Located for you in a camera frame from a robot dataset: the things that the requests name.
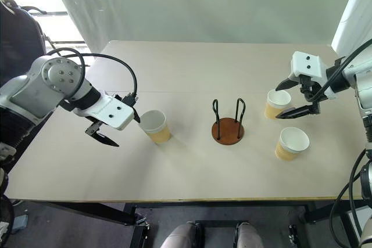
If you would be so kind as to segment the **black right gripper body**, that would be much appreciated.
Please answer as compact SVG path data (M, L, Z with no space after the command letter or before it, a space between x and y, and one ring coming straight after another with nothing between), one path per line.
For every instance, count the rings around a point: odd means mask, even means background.
M305 75L299 76L299 83L301 85L300 92L310 105L297 108L297 114L320 114L320 97L316 97L320 87L316 85L309 76Z

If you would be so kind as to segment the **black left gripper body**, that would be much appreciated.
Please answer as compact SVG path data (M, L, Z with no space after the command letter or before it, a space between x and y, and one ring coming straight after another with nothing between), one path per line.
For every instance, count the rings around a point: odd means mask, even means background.
M94 117L87 117L87 119L91 122L91 125L85 130L85 133L89 136L96 136L103 122Z

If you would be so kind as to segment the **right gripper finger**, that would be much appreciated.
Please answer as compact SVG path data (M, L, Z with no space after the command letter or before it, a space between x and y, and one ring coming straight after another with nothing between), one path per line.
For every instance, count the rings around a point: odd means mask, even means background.
M292 81L289 78L286 78L282 82L280 82L277 87L275 88L276 91L282 91L286 89L293 88L295 86L299 85L298 81Z
M305 105L302 107L291 107L276 115L277 119L293 119L303 117L309 114L316 114L316 109L312 105Z

